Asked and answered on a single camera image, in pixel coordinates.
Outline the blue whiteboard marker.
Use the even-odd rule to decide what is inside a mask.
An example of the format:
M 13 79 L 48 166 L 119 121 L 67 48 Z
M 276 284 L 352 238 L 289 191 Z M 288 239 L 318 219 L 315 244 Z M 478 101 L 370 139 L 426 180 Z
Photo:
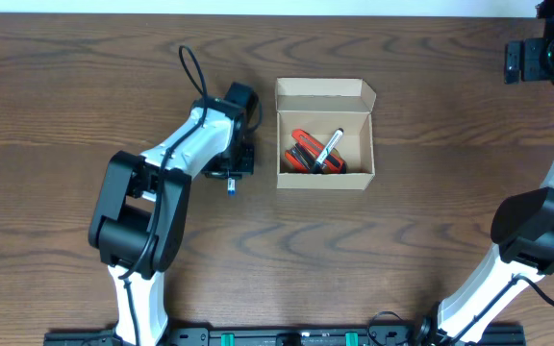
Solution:
M 236 194 L 236 180 L 234 178 L 229 178 L 227 183 L 227 192 L 229 195 Z

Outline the black cap whiteboard marker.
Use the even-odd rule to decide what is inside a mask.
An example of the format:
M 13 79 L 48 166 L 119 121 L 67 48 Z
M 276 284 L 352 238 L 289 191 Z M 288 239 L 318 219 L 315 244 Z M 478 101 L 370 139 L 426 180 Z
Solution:
M 322 150 L 319 152 L 315 164 L 311 170 L 313 174 L 321 174 L 323 171 L 324 162 L 328 158 L 328 156 L 331 154 L 331 152 L 335 149 L 337 144 L 339 143 L 340 139 L 343 136 L 343 128 L 337 128 L 334 134 L 332 135 L 331 139 L 327 142 L 327 144 L 322 148 Z

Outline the brown cardboard box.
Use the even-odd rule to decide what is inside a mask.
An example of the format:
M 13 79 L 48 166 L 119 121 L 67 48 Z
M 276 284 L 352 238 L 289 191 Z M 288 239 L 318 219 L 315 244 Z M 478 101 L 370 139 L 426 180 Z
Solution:
M 364 190 L 375 176 L 372 116 L 376 93 L 362 79 L 279 78 L 277 114 L 277 186 L 298 189 Z M 343 173 L 298 172 L 286 159 L 295 145 L 292 133 L 302 130 L 326 144 L 343 130 L 335 150 Z

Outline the orange utility knife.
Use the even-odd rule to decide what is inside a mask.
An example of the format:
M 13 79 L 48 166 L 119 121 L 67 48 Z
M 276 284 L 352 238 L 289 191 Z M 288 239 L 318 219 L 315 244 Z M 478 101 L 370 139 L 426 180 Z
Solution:
M 308 173 L 310 173 L 319 152 L 325 145 L 302 129 L 293 130 L 291 136 L 295 140 L 294 146 L 300 149 L 309 162 L 310 171 Z M 344 174 L 346 168 L 345 160 L 340 156 L 339 151 L 334 149 L 324 162 L 323 171 L 331 174 Z

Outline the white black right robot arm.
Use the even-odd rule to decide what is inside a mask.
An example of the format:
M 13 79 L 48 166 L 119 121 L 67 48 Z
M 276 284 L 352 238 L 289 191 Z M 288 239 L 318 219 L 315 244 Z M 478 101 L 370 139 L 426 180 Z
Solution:
M 554 86 L 554 1 L 542 1 L 542 37 L 505 46 L 504 82 L 548 81 Z M 554 160 L 540 188 L 504 200 L 491 223 L 492 245 L 452 295 L 436 303 L 411 338 L 413 345 L 510 345 L 513 333 L 492 320 L 526 287 L 554 273 Z

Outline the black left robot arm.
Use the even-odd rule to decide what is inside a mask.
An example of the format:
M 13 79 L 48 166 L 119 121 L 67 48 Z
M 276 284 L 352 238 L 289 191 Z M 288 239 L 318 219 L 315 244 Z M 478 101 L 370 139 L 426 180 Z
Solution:
M 156 147 L 110 159 L 88 230 L 117 297 L 118 320 L 105 341 L 166 341 L 164 273 L 182 243 L 191 183 L 198 175 L 232 182 L 253 173 L 249 120 L 259 104 L 252 87 L 232 83 L 222 98 L 194 101 L 188 120 Z

